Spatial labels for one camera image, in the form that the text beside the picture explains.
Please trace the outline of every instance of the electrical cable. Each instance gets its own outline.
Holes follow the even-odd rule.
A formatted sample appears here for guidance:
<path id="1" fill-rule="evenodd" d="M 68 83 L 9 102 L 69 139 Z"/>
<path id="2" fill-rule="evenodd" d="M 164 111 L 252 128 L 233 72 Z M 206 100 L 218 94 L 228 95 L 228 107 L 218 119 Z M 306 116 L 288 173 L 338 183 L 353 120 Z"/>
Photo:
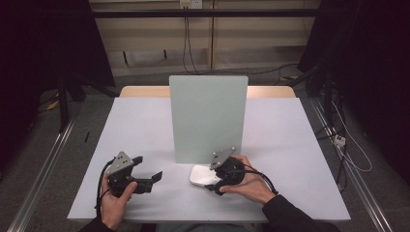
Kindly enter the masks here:
<path id="1" fill-rule="evenodd" d="M 102 199 L 103 196 L 109 191 L 109 189 L 102 195 L 101 194 L 101 188 L 102 188 L 102 182 L 103 182 L 103 174 L 105 173 L 106 168 L 111 165 L 113 162 L 115 161 L 115 158 L 112 159 L 111 161 L 109 161 L 105 167 L 102 169 L 102 173 L 100 175 L 100 179 L 99 179 L 99 186 L 97 188 L 97 203 L 96 203 L 96 213 L 97 213 L 97 218 L 102 218 Z"/>
<path id="2" fill-rule="evenodd" d="M 326 129 L 328 126 L 323 127 L 322 129 L 318 130 L 317 132 L 314 133 L 315 136 L 317 136 L 321 131 Z"/>
<path id="3" fill-rule="evenodd" d="M 39 115 L 39 114 L 45 113 L 47 111 L 51 111 L 51 110 L 53 110 L 55 108 L 58 108 L 58 107 L 60 107 L 60 104 L 55 105 L 53 108 L 39 110 L 39 111 L 37 111 L 37 114 Z"/>
<path id="4" fill-rule="evenodd" d="M 185 53 L 187 50 L 187 41 L 188 41 L 188 46 L 190 50 L 190 61 L 192 63 L 192 67 L 195 70 L 195 72 L 188 71 L 187 66 L 185 64 Z M 185 17 L 185 41 L 184 41 L 183 64 L 184 64 L 184 69 L 187 73 L 199 75 L 199 72 L 196 70 L 195 64 L 193 63 L 193 59 L 192 59 L 192 52 L 191 52 L 191 46 L 190 46 L 190 21 L 187 17 Z"/>
<path id="5" fill-rule="evenodd" d="M 346 130 L 347 134 L 348 134 L 349 137 L 352 139 L 352 141 L 358 146 L 358 148 L 362 151 L 362 153 L 365 155 L 365 157 L 366 157 L 366 159 L 367 159 L 367 161 L 368 161 L 368 164 L 369 164 L 369 169 L 362 169 L 362 168 L 358 167 L 358 166 L 353 162 L 353 160 L 351 160 L 350 158 L 348 158 L 344 153 L 342 153 L 342 155 L 343 155 L 343 156 L 346 158 L 346 160 L 347 160 L 354 168 L 356 168 L 357 170 L 360 170 L 360 171 L 363 171 L 363 172 L 369 172 L 369 171 L 371 171 L 371 169 L 373 168 L 373 165 L 372 165 L 370 159 L 368 158 L 366 152 L 362 149 L 362 147 L 356 142 L 356 140 L 355 140 L 355 139 L 353 138 L 353 136 L 350 134 L 349 130 L 347 129 L 346 125 L 344 124 L 343 120 L 341 119 L 341 115 L 340 115 L 340 112 L 339 112 L 338 109 L 337 109 L 337 106 L 335 105 L 335 103 L 334 103 L 333 101 L 332 101 L 332 104 L 333 104 L 333 106 L 335 107 L 335 109 L 336 109 L 336 111 L 337 111 L 337 114 L 338 114 L 338 116 L 340 117 L 340 121 L 341 121 L 341 123 L 343 124 L 344 129 Z"/>
<path id="6" fill-rule="evenodd" d="M 344 112 L 343 112 L 343 101 L 342 101 L 343 98 L 341 97 L 341 94 L 340 94 L 339 92 L 336 92 L 336 94 L 337 94 L 337 103 L 338 103 L 338 109 L 339 109 L 340 116 L 341 116 L 341 121 L 343 121 L 343 122 L 344 122 L 344 125 L 346 125 L 346 123 L 345 123 L 345 122 L 346 122 L 346 118 L 345 118 L 345 115 L 344 115 Z M 342 134 L 343 134 L 343 137 L 346 137 L 346 130 L 343 130 L 343 131 L 342 131 Z M 342 151 L 342 153 L 343 153 L 343 154 L 346 154 L 346 152 L 347 152 L 347 141 L 344 142 L 344 146 L 343 146 L 343 151 Z M 345 159 L 346 159 L 345 156 L 342 156 L 342 157 L 341 157 L 340 166 L 339 166 L 339 168 L 338 168 L 338 174 L 337 174 L 337 184 L 339 184 L 340 177 L 341 177 L 341 172 L 342 172 L 342 171 L 343 171 L 343 174 L 344 174 L 344 185 L 340 184 L 341 187 L 342 187 L 342 190 L 340 191 L 340 193 L 344 192 L 344 190 L 347 188 L 347 172 L 346 172 L 346 168 L 345 168 L 344 165 L 343 165 Z"/>
<path id="7" fill-rule="evenodd" d="M 47 102 L 50 102 L 51 100 L 53 100 L 54 98 L 57 97 L 57 94 L 58 94 L 58 90 L 57 90 L 53 95 L 51 95 L 51 97 L 48 98 L 47 100 L 45 100 L 45 101 L 43 101 L 43 102 L 40 102 L 40 105 L 43 105 L 43 104 L 45 104 L 45 103 L 47 103 Z"/>
<path id="8" fill-rule="evenodd" d="M 335 135 L 338 135 L 341 132 L 343 132 L 343 129 L 340 129 L 337 132 L 332 132 L 331 134 L 323 136 L 323 137 L 316 137 L 316 139 L 321 140 L 321 139 L 325 139 L 325 138 L 331 138 L 331 137 L 334 137 Z"/>
<path id="9" fill-rule="evenodd" d="M 185 62 L 185 56 L 186 56 L 186 53 L 187 53 L 187 42 L 188 42 L 188 48 L 189 48 L 189 51 L 190 51 L 190 61 L 191 61 L 191 63 L 192 63 L 192 67 L 193 67 L 193 69 L 194 69 L 195 72 L 190 72 L 190 71 L 187 69 L 187 65 L 186 65 L 186 62 Z M 263 73 L 272 73 L 272 72 L 275 72 L 275 71 L 279 71 L 278 81 L 274 84 L 274 85 L 277 85 L 277 84 L 280 82 L 280 70 L 281 70 L 281 69 L 286 68 L 286 67 L 290 67 L 290 66 L 297 66 L 297 65 L 299 65 L 299 64 L 294 64 L 294 63 L 292 63 L 292 64 L 285 64 L 285 65 L 280 66 L 279 68 L 275 68 L 275 69 L 268 70 L 268 71 L 263 71 L 263 72 L 230 72 L 230 71 L 199 72 L 199 71 L 196 69 L 195 64 L 193 63 L 193 58 L 192 58 L 191 45 L 190 45 L 190 20 L 189 20 L 187 17 L 185 17 L 185 40 L 184 40 L 183 65 L 184 65 L 184 69 L 185 69 L 185 71 L 186 71 L 187 73 L 189 73 L 189 74 L 194 74 L 194 75 L 203 75 L 203 74 L 212 74 L 212 73 L 263 74 Z"/>
<path id="10" fill-rule="evenodd" d="M 258 170 L 256 170 L 255 168 L 246 165 L 243 163 L 244 166 L 251 168 L 252 170 L 234 170 L 234 171 L 229 171 L 227 172 L 227 174 L 229 173 L 251 173 L 251 174 L 257 174 L 259 176 L 262 177 L 262 179 L 266 182 L 266 184 L 268 185 L 269 189 L 271 189 L 271 192 L 273 192 L 275 195 L 278 195 L 278 191 L 275 189 L 274 184 L 272 183 L 272 181 L 269 179 L 269 177 L 267 177 L 265 174 L 263 174 L 262 172 L 259 172 Z"/>

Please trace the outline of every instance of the table surface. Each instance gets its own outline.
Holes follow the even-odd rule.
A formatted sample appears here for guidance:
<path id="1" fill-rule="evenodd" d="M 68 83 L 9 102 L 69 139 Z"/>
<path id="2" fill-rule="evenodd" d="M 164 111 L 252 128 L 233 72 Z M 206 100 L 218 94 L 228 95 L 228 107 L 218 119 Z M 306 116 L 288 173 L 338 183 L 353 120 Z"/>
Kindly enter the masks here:
<path id="1" fill-rule="evenodd" d="M 262 206 L 237 194 L 220 197 L 189 181 L 194 164 L 176 163 L 173 152 L 167 86 L 126 87 L 114 101 L 95 154 L 84 176 L 68 219 L 95 217 L 95 191 L 101 169 L 124 151 L 143 156 L 132 175 L 150 178 L 163 171 L 149 194 L 135 195 L 125 219 L 137 222 L 264 222 Z M 299 99 L 292 95 L 266 98 L 288 87 L 252 87 L 264 99 L 248 99 L 242 152 L 274 182 L 279 193 L 312 218 L 348 220 L 350 216 L 323 157 Z M 125 98 L 149 92 L 146 98 Z M 164 97 L 153 96 L 163 90 Z"/>
<path id="2" fill-rule="evenodd" d="M 169 98 L 169 86 L 126 86 L 120 98 Z M 288 86 L 249 86 L 248 98 L 296 98 Z"/>

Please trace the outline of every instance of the metal rail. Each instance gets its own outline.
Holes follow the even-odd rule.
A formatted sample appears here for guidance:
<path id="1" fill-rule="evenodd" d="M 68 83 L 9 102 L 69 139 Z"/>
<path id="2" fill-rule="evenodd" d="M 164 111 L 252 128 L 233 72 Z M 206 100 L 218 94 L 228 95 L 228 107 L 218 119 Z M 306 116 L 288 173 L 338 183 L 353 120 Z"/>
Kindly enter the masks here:
<path id="1" fill-rule="evenodd" d="M 30 220 L 30 217 L 33 215 L 34 210 L 36 209 L 37 203 L 42 196 L 44 188 L 48 182 L 48 179 L 54 169 L 55 164 L 63 150 L 64 145 L 72 131 L 74 123 L 74 118 L 72 118 L 67 127 L 63 132 L 59 133 L 54 145 L 48 154 L 48 157 L 43 165 L 42 170 L 40 171 L 36 181 L 33 186 L 30 188 L 26 198 L 24 199 L 23 204 L 17 211 L 15 218 L 10 225 L 8 232 L 23 232 Z"/>
<path id="2" fill-rule="evenodd" d="M 318 100 L 315 101 L 313 99 L 310 99 L 310 103 L 312 104 L 313 109 L 316 112 L 320 123 L 325 128 L 326 133 L 328 135 L 332 134 L 332 130 L 335 131 L 335 129 L 329 127 L 329 124 L 327 123 L 323 115 L 323 112 L 324 112 L 323 106 L 320 104 Z M 335 144 L 333 145 L 336 147 L 337 155 L 341 159 L 342 151 L 337 145 Z M 349 159 L 351 159 L 347 152 L 344 155 L 347 156 Z M 360 172 L 354 167 L 352 167 L 350 164 L 348 164 L 347 162 L 344 162 L 343 165 L 346 169 L 347 175 L 349 176 L 350 180 L 353 183 L 353 186 L 356 189 L 356 192 L 359 194 L 360 198 L 362 199 L 370 218 L 372 219 L 374 225 L 376 226 L 377 231 L 393 232 L 392 226 L 389 224 L 385 214 L 383 213 L 382 208 L 380 207 L 374 195 L 371 193 L 370 188 L 367 186 Z"/>
<path id="3" fill-rule="evenodd" d="M 43 16 L 93 16 L 94 18 L 121 17 L 317 17 L 345 15 L 339 9 L 175 9 L 175 10 L 94 10 L 83 11 L 38 11 Z"/>

